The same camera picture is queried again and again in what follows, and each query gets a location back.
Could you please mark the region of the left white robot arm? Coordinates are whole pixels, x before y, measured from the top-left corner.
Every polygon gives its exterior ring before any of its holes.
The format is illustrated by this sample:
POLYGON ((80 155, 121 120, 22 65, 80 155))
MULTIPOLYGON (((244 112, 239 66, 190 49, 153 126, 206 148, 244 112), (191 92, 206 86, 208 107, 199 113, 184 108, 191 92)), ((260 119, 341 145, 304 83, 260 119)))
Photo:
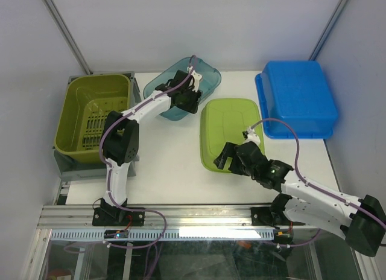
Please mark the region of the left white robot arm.
POLYGON ((173 107, 195 114, 202 95, 201 81, 202 75, 190 66, 187 72, 177 71, 174 78, 158 85, 131 109, 108 114, 99 146, 107 170, 107 189, 100 209, 112 224, 123 223, 127 215, 127 176, 139 150, 140 123, 173 107))

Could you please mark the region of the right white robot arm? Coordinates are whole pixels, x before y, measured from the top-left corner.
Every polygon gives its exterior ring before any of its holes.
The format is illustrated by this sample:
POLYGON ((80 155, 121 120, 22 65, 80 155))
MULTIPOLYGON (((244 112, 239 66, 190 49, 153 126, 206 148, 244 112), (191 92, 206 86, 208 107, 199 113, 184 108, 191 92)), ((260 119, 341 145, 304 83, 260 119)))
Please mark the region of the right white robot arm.
POLYGON ((267 159, 254 142, 227 142, 214 164, 222 170, 226 161, 230 161, 228 170, 232 174, 248 176, 264 188, 277 191, 269 215, 263 217, 267 224, 304 223, 340 237, 365 256, 376 256, 385 237, 385 212, 373 196, 361 199, 308 179, 291 183, 286 177, 295 172, 294 168, 267 159))

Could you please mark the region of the teal plastic tub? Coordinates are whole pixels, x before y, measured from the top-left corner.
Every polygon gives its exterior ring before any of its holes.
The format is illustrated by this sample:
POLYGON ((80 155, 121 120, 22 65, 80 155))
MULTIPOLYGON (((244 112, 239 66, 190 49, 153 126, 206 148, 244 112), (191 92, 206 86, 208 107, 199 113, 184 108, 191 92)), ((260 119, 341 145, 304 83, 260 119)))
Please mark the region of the teal plastic tub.
MULTIPOLYGON (((163 71, 156 78, 151 80, 144 87, 142 93, 144 99, 149 97, 158 85, 166 83, 169 79, 174 78, 178 70, 187 72, 189 59, 190 57, 185 57, 179 60, 177 63, 173 64, 168 69, 163 71)), ((208 97, 211 96, 214 93, 215 89, 220 85, 221 74, 217 69, 211 67, 211 65, 208 65, 204 60, 200 58, 198 58, 195 63, 195 71, 202 75, 202 81, 199 85, 199 90, 202 92, 199 102, 199 104, 201 104, 206 99, 208 99, 208 97)), ((168 120, 178 121, 189 115, 189 112, 181 110, 178 107, 173 107, 172 109, 161 113, 160 115, 168 120)))

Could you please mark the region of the lime green plastic tub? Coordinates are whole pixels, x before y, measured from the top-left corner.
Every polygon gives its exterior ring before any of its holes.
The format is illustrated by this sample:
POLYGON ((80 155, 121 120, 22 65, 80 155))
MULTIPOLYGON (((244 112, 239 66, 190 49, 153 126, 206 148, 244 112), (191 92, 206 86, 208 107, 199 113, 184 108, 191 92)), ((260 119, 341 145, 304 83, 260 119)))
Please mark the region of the lime green plastic tub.
POLYGON ((214 164, 225 144, 241 145, 243 132, 261 120, 257 104, 246 98, 210 100, 201 112, 200 156, 203 166, 213 172, 228 173, 230 159, 223 170, 214 164))

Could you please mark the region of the large blue plastic container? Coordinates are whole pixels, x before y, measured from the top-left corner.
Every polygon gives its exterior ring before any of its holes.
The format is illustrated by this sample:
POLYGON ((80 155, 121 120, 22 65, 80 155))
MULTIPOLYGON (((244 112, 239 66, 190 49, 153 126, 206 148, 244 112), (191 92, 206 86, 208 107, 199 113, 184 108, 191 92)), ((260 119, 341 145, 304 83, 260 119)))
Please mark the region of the large blue plastic container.
POLYGON ((279 121, 302 139, 327 139, 333 134, 338 110, 320 64, 316 61, 270 61, 255 77, 265 134, 292 138, 279 121))

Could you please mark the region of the olive green slotted basket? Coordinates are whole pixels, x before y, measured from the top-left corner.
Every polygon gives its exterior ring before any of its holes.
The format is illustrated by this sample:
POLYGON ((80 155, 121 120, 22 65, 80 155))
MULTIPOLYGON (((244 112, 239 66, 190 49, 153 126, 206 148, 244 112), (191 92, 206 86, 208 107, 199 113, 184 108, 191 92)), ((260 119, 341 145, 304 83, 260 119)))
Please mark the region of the olive green slotted basket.
POLYGON ((81 164, 100 164, 99 144, 108 114, 130 107, 133 74, 86 75, 66 91, 55 149, 81 164))

